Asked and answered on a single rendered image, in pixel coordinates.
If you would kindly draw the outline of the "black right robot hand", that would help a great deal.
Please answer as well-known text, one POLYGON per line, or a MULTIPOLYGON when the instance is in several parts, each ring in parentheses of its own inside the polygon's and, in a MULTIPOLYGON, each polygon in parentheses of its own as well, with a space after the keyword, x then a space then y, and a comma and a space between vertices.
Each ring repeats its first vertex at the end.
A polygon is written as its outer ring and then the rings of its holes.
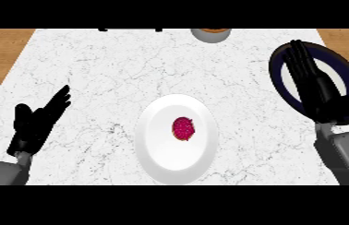
POLYGON ((349 124, 349 96, 341 95, 336 84, 318 68, 301 40, 290 41, 283 58, 310 118, 320 124, 349 124))

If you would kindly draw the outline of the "dark blue rimmed plate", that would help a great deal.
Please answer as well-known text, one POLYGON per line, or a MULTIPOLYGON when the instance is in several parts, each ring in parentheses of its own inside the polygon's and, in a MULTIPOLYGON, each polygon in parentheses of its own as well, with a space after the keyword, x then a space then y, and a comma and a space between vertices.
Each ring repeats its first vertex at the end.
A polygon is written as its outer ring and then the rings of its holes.
MULTIPOLYGON (((321 46, 317 43, 305 41, 305 47, 310 50, 310 53, 315 59, 323 61, 335 73, 339 75, 341 80, 344 82, 344 90, 349 94, 349 62, 327 47, 321 46)), ((284 54, 287 53, 287 48, 290 48, 290 43, 283 44, 273 52, 270 59, 270 74, 271 74, 271 82, 277 89, 281 98, 289 103, 292 108, 307 116, 305 108, 302 102, 295 98, 287 89, 287 81, 283 79, 283 66, 284 66, 284 54)))

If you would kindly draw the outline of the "white oval plate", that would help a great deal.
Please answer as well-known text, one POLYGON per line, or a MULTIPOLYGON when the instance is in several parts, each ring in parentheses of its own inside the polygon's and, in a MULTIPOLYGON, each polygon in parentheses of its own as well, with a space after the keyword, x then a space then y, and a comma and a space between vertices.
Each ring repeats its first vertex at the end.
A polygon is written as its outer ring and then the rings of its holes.
POLYGON ((218 123, 205 104, 171 94, 144 110, 135 151, 148 176, 163 184, 190 184, 208 172, 219 148, 218 123))

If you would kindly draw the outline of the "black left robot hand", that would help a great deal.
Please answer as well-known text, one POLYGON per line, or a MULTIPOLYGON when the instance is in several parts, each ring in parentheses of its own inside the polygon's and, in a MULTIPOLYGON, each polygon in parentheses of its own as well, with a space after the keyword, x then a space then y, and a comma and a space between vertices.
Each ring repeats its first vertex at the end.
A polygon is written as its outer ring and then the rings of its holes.
POLYGON ((32 111, 29 105, 24 103, 15 106, 15 135, 8 148, 8 154, 11 156, 15 156, 18 152, 27 152, 34 155, 40 151, 54 125, 60 121, 63 113, 71 104, 71 95, 69 92, 70 86, 66 85, 45 107, 36 111, 32 111))

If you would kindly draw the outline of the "grey cup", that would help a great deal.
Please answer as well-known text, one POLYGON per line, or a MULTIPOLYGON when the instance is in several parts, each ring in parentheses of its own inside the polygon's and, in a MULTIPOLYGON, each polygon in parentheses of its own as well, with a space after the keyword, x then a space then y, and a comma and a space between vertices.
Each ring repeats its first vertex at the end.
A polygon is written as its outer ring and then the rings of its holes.
POLYGON ((225 41, 231 35, 230 29, 193 29, 191 32, 194 37, 206 43, 219 43, 225 41))

